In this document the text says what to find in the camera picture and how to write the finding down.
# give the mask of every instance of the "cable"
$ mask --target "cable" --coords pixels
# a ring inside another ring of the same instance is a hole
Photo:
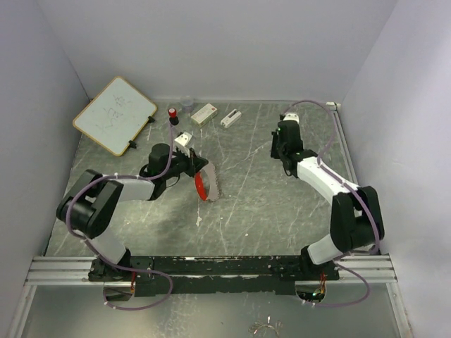
[[[321,107],[325,112],[327,112],[327,114],[329,115],[330,119],[332,120],[332,124],[333,124],[333,131],[332,131],[332,135],[330,136],[328,142],[326,143],[326,145],[318,152],[318,157],[316,159],[316,162],[318,163],[318,167],[320,167],[326,174],[328,174],[329,176],[331,176],[335,181],[337,181],[340,185],[342,185],[343,187],[345,187],[347,190],[350,191],[350,193],[355,197],[355,199],[359,202],[359,204],[362,206],[363,211],[365,212],[366,216],[369,219],[369,222],[371,224],[371,228],[373,229],[373,233],[374,233],[374,247],[371,248],[371,250],[369,251],[351,251],[349,253],[344,253],[341,256],[336,257],[335,259],[341,259],[343,257],[346,257],[354,252],[367,252],[368,254],[377,254],[379,251],[379,246],[380,246],[380,238],[379,238],[379,231],[376,225],[376,221],[373,218],[373,215],[371,214],[370,210],[368,209],[368,207],[366,206],[365,202],[363,201],[363,199],[358,195],[358,193],[356,193],[353,188],[351,188],[346,182],[343,182],[335,173],[333,173],[332,171],[330,171],[329,169],[327,169],[325,166],[323,166],[323,155],[332,147],[333,142],[335,141],[336,135],[337,135],[337,131],[335,130],[335,118],[333,118],[333,113],[330,111],[330,109],[325,106],[324,104],[321,104],[317,101],[313,101],[313,100],[301,100],[301,101],[297,101],[294,102],[293,104],[291,104],[290,106],[288,106],[288,108],[286,108],[283,112],[282,115],[285,115],[291,108],[293,108],[294,106],[298,105],[298,104],[303,104],[303,103],[309,103],[309,104],[314,104],[316,106]],[[335,265],[338,266],[339,268],[346,270],[349,273],[352,273],[354,276],[356,276],[357,278],[359,278],[366,286],[366,293],[365,295],[363,295],[362,298],[357,299],[356,301],[350,301],[347,303],[332,303],[332,304],[323,304],[323,303],[319,303],[319,304],[315,304],[312,303],[310,301],[302,301],[302,304],[304,303],[310,303],[312,306],[317,306],[317,307],[322,307],[322,308],[340,308],[340,307],[344,307],[344,306],[351,306],[351,305],[355,305],[358,303],[363,302],[364,300],[366,300],[369,297],[369,294],[371,293],[371,288],[368,284],[368,282],[358,273],[356,273],[353,270],[350,270],[348,268],[345,268],[344,266],[340,265],[339,263],[335,262]]]
[[[178,174],[177,180],[176,180],[173,184],[168,185],[166,188],[171,188],[171,187],[173,187],[174,185],[176,185],[176,184],[178,183],[178,181],[180,181],[180,174]]]
[[[169,126],[169,138],[170,138],[170,142],[169,142],[169,153],[172,153],[173,150],[173,127],[171,125],[170,122],[168,122],[168,126]],[[72,201],[70,201],[69,203],[69,207],[68,210],[66,212],[66,227],[69,231],[69,233],[77,238],[80,238],[83,240],[83,242],[86,244],[86,246],[98,257],[100,258],[103,262],[105,262],[106,264],[110,265],[111,267],[115,268],[115,269],[119,269],[119,270],[124,270],[124,271],[130,271],[130,272],[136,272],[136,273],[154,273],[155,275],[160,275],[165,277],[168,281],[169,281],[169,290],[166,293],[166,295],[160,299],[159,301],[155,301],[152,304],[149,304],[147,306],[140,306],[137,308],[126,308],[123,306],[114,306],[113,304],[111,304],[110,302],[108,302],[108,300],[106,299],[106,294],[104,291],[104,302],[105,305],[109,306],[110,308],[113,309],[117,309],[117,310],[124,310],[124,311],[140,311],[140,310],[145,310],[147,308],[153,308],[154,306],[159,305],[160,303],[163,303],[167,298],[169,298],[169,296],[171,295],[172,289],[173,289],[173,281],[171,279],[171,276],[169,276],[166,273],[163,273],[161,271],[156,271],[156,270],[141,270],[141,269],[135,269],[135,268],[127,268],[125,266],[121,266],[121,265],[117,265],[113,262],[111,262],[109,259],[107,259],[106,257],[103,257],[92,245],[91,243],[89,243],[89,241],[87,240],[86,236],[82,236],[80,234],[77,234],[76,232],[74,232],[72,225],[70,223],[70,214],[72,213],[73,207],[75,205],[75,203],[78,201],[78,199],[83,196],[89,189],[91,189],[93,186],[95,186],[96,184],[104,181],[104,180],[122,180],[122,179],[126,179],[126,180],[144,180],[144,181],[152,181],[152,180],[156,180],[160,177],[163,177],[169,170],[170,166],[171,166],[171,161],[172,161],[172,156],[168,157],[168,162],[166,164],[166,167],[164,168],[164,170],[158,174],[155,175],[153,177],[142,177],[139,175],[105,175],[102,176],[100,178],[98,178],[97,180],[92,181],[91,183],[89,183],[86,187],[84,187],[83,189],[81,189],[72,199]]]

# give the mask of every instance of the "whiteboard frame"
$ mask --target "whiteboard frame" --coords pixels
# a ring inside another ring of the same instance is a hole
[[[125,148],[124,148],[124,150],[120,153],[120,154],[117,154],[117,153],[114,153],[114,152],[112,152],[112,150],[111,149],[109,149],[109,148],[107,148],[105,145],[103,145],[99,140],[97,140],[95,137],[93,137],[92,135],[90,135],[90,134],[87,134],[84,130],[81,130],[76,124],[75,124],[75,122],[77,121],[77,119],[91,106],[91,104],[93,104],[94,103],[94,101],[96,101],[96,99],[100,96],[100,95],[102,95],[103,94],[103,92],[105,92],[105,90],[111,85],[111,83],[113,83],[114,82],[114,80],[116,80],[116,79],[121,79],[122,81],[124,81],[127,85],[129,85],[129,86],[131,86],[134,90],[136,90],[136,92],[138,93],[138,94],[140,94],[142,97],[144,97],[149,103],[151,103],[151,104],[153,104],[154,106],[155,106],[155,109],[154,109],[154,111],[152,111],[150,114],[149,114],[149,116],[153,116],[154,114],[155,114],[155,112],[158,110],[158,106],[154,103],[154,102],[152,102],[152,101],[150,101],[149,100],[149,98],[147,98],[142,92],[140,92],[138,89],[136,89],[134,86],[132,86],[126,79],[124,79],[122,76],[115,76],[106,86],[105,86],[105,88],[103,88],[102,89],[102,91],[101,92],[99,92],[97,95],[96,95],[96,97],[94,97],[93,98],[93,100],[91,100],[91,102],[73,119],[73,121],[72,121],[72,125],[73,125],[73,127],[76,129],[76,130],[78,130],[79,132],[81,132],[82,134],[84,134],[84,135],[86,135],[86,136],[88,136],[92,141],[94,141],[94,142],[96,142],[99,146],[101,146],[102,148],[104,148],[104,149],[106,149],[108,152],[110,152],[110,153],[112,153],[114,156],[117,156],[117,157],[119,157],[119,156],[122,156],[126,151],[127,151],[127,149],[130,147],[130,145],[127,145]],[[136,132],[136,134],[135,134],[135,136],[133,136],[132,137],[132,139],[130,140],[130,141],[134,141],[135,140],[135,138],[136,138],[136,136],[138,136],[138,134],[143,130],[143,128],[144,128],[144,126],[147,124],[148,122],[145,122],[142,126],[141,126],[141,128]]]

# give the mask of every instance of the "white enclosure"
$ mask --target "white enclosure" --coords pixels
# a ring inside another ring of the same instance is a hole
[[[150,99],[317,99],[378,190],[417,337],[449,337],[449,0],[0,2],[0,337],[51,233],[80,133],[115,76]]]

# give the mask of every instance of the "red cap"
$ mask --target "red cap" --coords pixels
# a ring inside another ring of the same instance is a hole
[[[172,117],[172,118],[177,116],[177,111],[176,111],[175,108],[169,108],[168,109],[168,113],[169,113],[169,116]]]

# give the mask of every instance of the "metal table surface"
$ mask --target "metal table surface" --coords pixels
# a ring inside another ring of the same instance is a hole
[[[270,156],[271,131],[287,103],[212,103],[218,115],[202,129],[179,114],[179,130],[195,137],[196,152],[216,166],[221,197],[203,202],[193,179],[183,175],[156,201],[118,204],[110,226],[134,255],[218,256],[298,254],[302,247],[328,233],[330,206],[309,185],[283,172]],[[88,168],[101,173],[138,174],[155,143],[168,142],[167,108],[157,103],[156,122],[137,136],[137,149],[115,157],[82,137],[70,174],[71,187]],[[242,117],[229,129],[220,126],[232,109]],[[292,109],[299,114],[301,136],[307,149],[326,144],[333,124],[326,112],[311,104]],[[338,137],[324,161],[343,177],[350,177],[343,140]],[[47,256],[90,256],[59,220]]]

